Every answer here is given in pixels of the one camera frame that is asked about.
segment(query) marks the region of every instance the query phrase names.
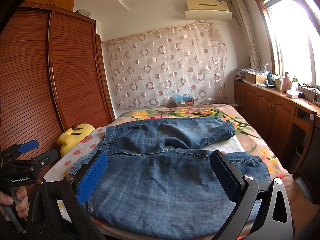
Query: pink bottle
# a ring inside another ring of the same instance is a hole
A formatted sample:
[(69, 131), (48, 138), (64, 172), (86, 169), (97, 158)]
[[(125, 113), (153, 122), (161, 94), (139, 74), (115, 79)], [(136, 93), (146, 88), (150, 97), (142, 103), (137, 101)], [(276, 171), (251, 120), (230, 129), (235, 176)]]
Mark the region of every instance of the pink bottle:
[(286, 92), (287, 90), (290, 90), (292, 87), (292, 81), (289, 79), (289, 73), (285, 73), (285, 78), (283, 80), (283, 91)]

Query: louvered door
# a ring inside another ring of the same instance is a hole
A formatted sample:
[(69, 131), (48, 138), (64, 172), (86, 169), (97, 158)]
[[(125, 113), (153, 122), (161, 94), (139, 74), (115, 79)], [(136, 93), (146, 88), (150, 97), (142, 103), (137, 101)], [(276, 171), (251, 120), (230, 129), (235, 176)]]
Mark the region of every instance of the louvered door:
[(50, 22), (54, 94), (65, 128), (89, 123), (110, 123), (95, 46), (95, 27), (90, 21), (55, 12)]
[(18, 10), (0, 35), (1, 150), (39, 141), (39, 148), (21, 159), (56, 148), (63, 132), (48, 78), (49, 16), (49, 11)]

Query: blue denim jeans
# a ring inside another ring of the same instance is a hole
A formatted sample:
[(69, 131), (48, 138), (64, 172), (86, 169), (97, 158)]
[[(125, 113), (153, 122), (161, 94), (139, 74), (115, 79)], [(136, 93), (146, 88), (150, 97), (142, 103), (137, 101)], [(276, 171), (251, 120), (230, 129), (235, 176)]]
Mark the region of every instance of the blue denim jeans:
[[(161, 239), (195, 239), (216, 233), (233, 210), (210, 167), (209, 144), (234, 136), (214, 118), (143, 120), (106, 127), (105, 138), (73, 166), (75, 173), (98, 149), (109, 164), (85, 208), (125, 231)], [(225, 157), (244, 174), (269, 180), (267, 166), (245, 152)], [(253, 221), (260, 203), (250, 215)]]

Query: wooden countertop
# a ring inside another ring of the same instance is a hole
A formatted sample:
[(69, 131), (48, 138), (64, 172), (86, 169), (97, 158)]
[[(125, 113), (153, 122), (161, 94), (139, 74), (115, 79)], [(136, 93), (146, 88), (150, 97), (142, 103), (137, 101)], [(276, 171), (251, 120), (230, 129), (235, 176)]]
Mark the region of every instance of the wooden countertop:
[(287, 97), (287, 93), (280, 91), (280, 90), (277, 90), (277, 89), (274, 89), (274, 88), (259, 88), (259, 87), (256, 87), (256, 88), (262, 89), (262, 90), (268, 91), (270, 93), (273, 93), (275, 95), (286, 98), (287, 100), (295, 103), (299, 108), (301, 108), (302, 110), (304, 110), (308, 114), (311, 114), (312, 111), (316, 111), (317, 114), (320, 116), (320, 106), (314, 105), (312, 103), (312, 101), (310, 101), (306, 98), (289, 98), (289, 97)]

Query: curtain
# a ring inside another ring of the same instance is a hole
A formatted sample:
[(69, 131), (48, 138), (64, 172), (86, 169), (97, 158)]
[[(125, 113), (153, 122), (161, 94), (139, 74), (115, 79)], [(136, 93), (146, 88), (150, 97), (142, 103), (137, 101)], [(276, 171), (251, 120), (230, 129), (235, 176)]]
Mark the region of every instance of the curtain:
[(172, 104), (174, 94), (224, 99), (227, 48), (212, 23), (176, 26), (104, 42), (119, 106)]
[(243, 0), (231, 0), (231, 2), (236, 10), (236, 14), (248, 43), (251, 68), (260, 69), (260, 60), (256, 51), (254, 32), (247, 8), (245, 7)]

